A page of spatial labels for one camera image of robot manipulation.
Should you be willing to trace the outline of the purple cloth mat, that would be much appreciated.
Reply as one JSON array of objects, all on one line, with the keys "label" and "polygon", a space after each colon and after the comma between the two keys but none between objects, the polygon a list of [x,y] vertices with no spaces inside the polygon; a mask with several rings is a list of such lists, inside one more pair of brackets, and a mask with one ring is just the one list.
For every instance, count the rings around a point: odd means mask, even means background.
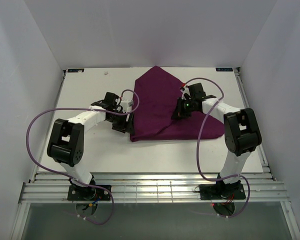
[{"label": "purple cloth mat", "polygon": [[139,97],[139,106],[134,112],[134,134],[131,142],[196,140],[205,114],[193,112],[191,117],[172,120],[177,99],[182,95],[182,82],[154,66],[134,82],[134,92]]}]

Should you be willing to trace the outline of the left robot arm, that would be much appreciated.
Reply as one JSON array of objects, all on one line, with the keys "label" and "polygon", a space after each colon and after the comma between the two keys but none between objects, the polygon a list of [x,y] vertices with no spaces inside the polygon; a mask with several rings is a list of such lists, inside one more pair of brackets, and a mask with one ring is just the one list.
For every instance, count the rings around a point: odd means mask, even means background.
[{"label": "left robot arm", "polygon": [[107,92],[104,99],[90,104],[89,109],[68,119],[54,121],[47,155],[70,175],[70,182],[86,188],[93,185],[93,175],[81,163],[85,134],[101,122],[110,122],[112,130],[134,134],[134,101]]}]

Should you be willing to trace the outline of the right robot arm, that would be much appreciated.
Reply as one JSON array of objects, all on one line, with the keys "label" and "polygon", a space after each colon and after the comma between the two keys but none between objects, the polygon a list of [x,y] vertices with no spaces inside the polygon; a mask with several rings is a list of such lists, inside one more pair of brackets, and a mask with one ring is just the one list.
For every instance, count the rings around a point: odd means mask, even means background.
[{"label": "right robot arm", "polygon": [[[223,102],[221,97],[207,95],[201,83],[183,84],[180,88],[182,96],[177,99],[172,120],[189,118],[193,112],[205,114],[196,142],[196,165],[198,173],[209,182],[222,182],[233,185],[244,177],[241,175],[245,163],[252,152],[262,143],[262,136],[252,108],[238,108]],[[207,178],[200,167],[200,141],[208,118],[212,117],[223,124],[224,142],[227,155],[222,170],[217,178]]]}]

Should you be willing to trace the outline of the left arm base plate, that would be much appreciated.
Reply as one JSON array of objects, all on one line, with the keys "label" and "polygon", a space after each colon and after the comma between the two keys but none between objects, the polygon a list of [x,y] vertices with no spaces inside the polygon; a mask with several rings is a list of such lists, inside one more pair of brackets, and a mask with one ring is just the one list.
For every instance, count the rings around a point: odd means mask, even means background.
[{"label": "left arm base plate", "polygon": [[109,193],[106,190],[100,188],[78,186],[71,184],[68,189],[67,200],[68,201],[109,201],[111,199]]}]

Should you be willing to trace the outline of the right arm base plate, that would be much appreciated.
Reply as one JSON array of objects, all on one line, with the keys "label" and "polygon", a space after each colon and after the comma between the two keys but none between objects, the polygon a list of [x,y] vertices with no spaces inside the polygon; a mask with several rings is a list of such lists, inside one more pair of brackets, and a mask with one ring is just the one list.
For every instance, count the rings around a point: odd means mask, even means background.
[{"label": "right arm base plate", "polygon": [[243,185],[240,183],[234,187],[221,187],[217,184],[200,184],[194,189],[200,194],[201,200],[245,200],[246,194]]}]

